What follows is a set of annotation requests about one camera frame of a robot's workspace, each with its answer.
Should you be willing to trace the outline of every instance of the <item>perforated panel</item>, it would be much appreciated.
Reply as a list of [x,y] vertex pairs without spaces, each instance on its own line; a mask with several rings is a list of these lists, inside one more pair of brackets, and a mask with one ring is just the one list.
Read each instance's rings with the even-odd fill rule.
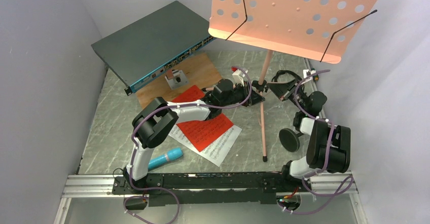
[[[244,1],[248,21],[229,40],[320,60],[332,33],[368,14],[377,0]],[[212,0],[211,35],[225,39],[244,20],[243,0]],[[324,62],[341,60],[361,22],[336,33]]]

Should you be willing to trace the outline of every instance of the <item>sheet music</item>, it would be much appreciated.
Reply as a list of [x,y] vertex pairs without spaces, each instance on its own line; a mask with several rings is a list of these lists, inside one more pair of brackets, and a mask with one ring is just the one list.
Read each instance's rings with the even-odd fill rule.
[[233,125],[229,130],[227,130],[217,140],[212,142],[201,152],[199,152],[193,146],[193,144],[191,144],[191,142],[185,137],[185,135],[182,133],[182,131],[177,125],[172,128],[169,133],[169,136],[174,138],[190,150],[194,151],[195,153],[201,155],[203,158],[220,167],[221,163],[227,156],[227,153],[230,151],[231,147],[233,146],[241,131],[241,128],[237,127],[236,125]]

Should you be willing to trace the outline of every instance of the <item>black round disc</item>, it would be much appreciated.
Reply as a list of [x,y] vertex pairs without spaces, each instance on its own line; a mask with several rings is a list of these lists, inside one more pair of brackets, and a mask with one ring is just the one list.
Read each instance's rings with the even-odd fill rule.
[[282,146],[289,152],[296,152],[300,146],[299,138],[291,129],[281,129],[279,132],[279,141],[281,141]]

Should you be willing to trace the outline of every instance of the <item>purple cable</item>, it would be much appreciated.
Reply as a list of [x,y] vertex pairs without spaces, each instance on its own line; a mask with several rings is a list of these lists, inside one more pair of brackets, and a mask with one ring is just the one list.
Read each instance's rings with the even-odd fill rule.
[[[236,104],[236,105],[232,105],[232,106],[212,106],[212,105],[207,105],[207,104],[197,104],[197,103],[187,103],[187,104],[181,104],[180,105],[180,107],[189,107],[189,106],[203,106],[203,107],[212,107],[212,108],[217,108],[217,109],[232,109],[232,108],[235,108],[235,107],[238,107],[238,106],[241,106],[242,104],[244,104],[245,102],[247,102],[248,101],[248,99],[251,97],[251,92],[252,92],[252,86],[251,86],[251,79],[249,78],[249,76],[248,76],[248,74],[245,72],[245,70],[244,69],[242,69],[242,68],[240,68],[240,67],[236,67],[236,66],[233,66],[233,68],[236,68],[236,69],[238,69],[238,70],[240,70],[240,71],[242,71],[242,73],[246,76],[246,78],[248,79],[248,87],[249,87],[249,93],[248,93],[248,95],[247,95],[247,97],[245,98],[245,100],[243,100],[241,103],[239,103],[239,104]],[[168,109],[168,108],[178,108],[178,105],[175,105],[175,106],[163,106],[163,107],[160,107],[160,108],[158,108],[158,109],[156,109],[156,110],[154,110],[152,113],[150,113],[148,116],[146,116],[143,120],[142,120],[142,122],[140,122],[139,124],[138,124],[138,126],[133,130],[133,133],[131,134],[131,140],[133,141],[133,143],[134,143],[134,145],[136,146],[134,149],[133,149],[133,152],[131,153],[131,164],[133,164],[133,162],[134,162],[134,157],[135,157],[135,155],[136,155],[136,152],[137,152],[137,149],[138,149],[138,147],[139,147],[139,144],[137,143],[137,141],[134,139],[135,137],[136,137],[136,133],[137,133],[137,130],[142,126],[142,124],[144,123],[144,122],[146,122],[149,118],[151,118],[152,116],[154,116],[156,113],[158,113],[159,111],[162,111],[162,110],[165,110],[165,109]],[[133,184],[133,166],[131,165],[130,166],[130,174],[129,174],[129,180],[130,180],[130,185],[131,185],[131,187],[133,188],[133,189],[135,189],[135,190],[139,190],[139,191],[146,191],[146,190],[163,190],[163,191],[166,191],[166,192],[168,192],[169,194],[171,194],[174,198],[175,198],[175,200],[176,200],[176,204],[177,204],[177,209],[176,209],[176,214],[175,214],[175,216],[173,217],[173,219],[171,220],[171,221],[169,221],[167,224],[171,224],[172,222],[174,222],[175,220],[176,220],[176,218],[177,218],[177,216],[179,215],[179,210],[180,210],[180,203],[179,203],[179,199],[177,198],[177,196],[172,192],[172,191],[170,191],[170,190],[168,190],[168,189],[166,189],[166,188],[161,188],[161,187],[152,187],[152,188],[138,188],[138,187],[136,187],[134,184]],[[147,220],[145,220],[145,219],[143,219],[142,217],[140,217],[139,215],[136,215],[136,214],[134,214],[134,213],[131,213],[129,210],[127,210],[127,207],[126,207],[126,203],[127,203],[127,201],[128,200],[130,200],[130,199],[146,199],[146,197],[143,197],[143,196],[131,196],[131,197],[129,197],[129,198],[127,198],[127,199],[125,199],[125,201],[124,201],[124,204],[123,204],[123,206],[124,206],[124,210],[125,210],[125,213],[128,213],[128,214],[130,214],[130,215],[132,215],[133,217],[136,217],[136,218],[138,218],[139,220],[141,220],[141,221],[143,221],[143,222],[146,222],[146,223],[148,223],[148,224],[153,224],[152,222],[150,222],[150,221],[147,221]]]
[[[299,87],[308,79],[308,78],[310,78],[310,77],[313,77],[313,76],[315,76],[315,75],[317,75],[317,74],[321,74],[321,73],[326,73],[326,72],[330,72],[330,70],[329,69],[324,69],[324,70],[320,70],[320,71],[317,71],[317,72],[315,72],[315,73],[313,73],[313,74],[310,74],[310,75],[308,75],[307,77],[305,77],[305,78],[303,78],[299,83],[298,83],[298,85],[296,86],[296,89],[294,90],[294,101],[296,102],[296,106],[300,109],[300,111],[302,111],[306,116],[308,116],[309,118],[311,118],[311,119],[314,119],[314,120],[319,120],[319,121],[325,121],[324,119],[317,119],[316,117],[314,117],[314,116],[312,116],[311,114],[309,114],[307,111],[305,111],[305,109],[303,109],[302,107],[301,107],[301,105],[299,104],[299,102],[298,102],[298,100],[297,100],[297,91],[299,90]],[[341,194],[343,194],[344,192],[346,192],[351,186],[352,186],[352,183],[353,183],[353,181],[354,181],[354,178],[352,177],[352,176],[348,176],[348,177],[346,177],[345,178],[345,180],[342,182],[342,184],[339,186],[339,188],[333,193],[333,194],[318,194],[318,193],[316,193],[316,192],[314,192],[314,191],[312,191],[308,186],[307,186],[307,184],[306,184],[306,182],[305,182],[305,178],[310,178],[310,177],[312,177],[312,176],[315,176],[317,173],[322,173],[322,172],[324,172],[326,169],[327,169],[327,165],[329,164],[329,154],[330,154],[330,146],[332,145],[332,137],[333,137],[333,133],[334,133],[334,129],[335,129],[335,124],[333,123],[333,122],[330,122],[330,121],[328,121],[327,120],[327,123],[331,123],[331,127],[330,127],[330,132],[329,132],[329,138],[327,139],[327,146],[326,146],[326,154],[325,154],[325,159],[324,159],[324,165],[322,166],[322,168],[321,168],[321,170],[318,170],[318,171],[316,171],[315,173],[311,173],[311,174],[308,174],[308,175],[305,175],[303,178],[302,178],[302,184],[303,184],[303,186],[305,187],[305,189],[306,190],[308,190],[309,192],[311,192],[312,194],[314,194],[315,196],[321,196],[321,197],[335,197],[335,196],[337,196],[337,195],[341,195]],[[340,191],[339,192],[339,190],[340,190],[340,188],[343,186],[343,184],[346,182],[346,180],[347,179],[349,179],[349,178],[351,178],[351,182],[349,183],[349,185],[344,189],[344,190],[342,190],[342,191]],[[329,199],[328,201],[327,201],[327,203],[325,203],[324,205],[323,205],[323,208],[329,203],[331,201],[331,199]]]
[[335,195],[331,196],[323,205],[321,205],[318,209],[313,210],[313,211],[308,211],[308,212],[294,212],[294,211],[290,211],[291,214],[295,214],[295,215],[312,215],[315,214],[319,211],[321,211],[322,209],[324,209],[328,204],[330,204],[330,202],[333,200],[333,198],[336,196],[336,194],[338,194],[338,191],[342,188],[342,186],[346,183],[346,181],[348,179],[351,179],[351,181],[349,182],[349,185],[345,188],[346,190],[349,189],[352,185],[352,183],[354,182],[354,179],[352,178],[352,176],[348,176],[346,177],[342,183],[339,185],[339,187],[337,188],[337,190],[335,191]]

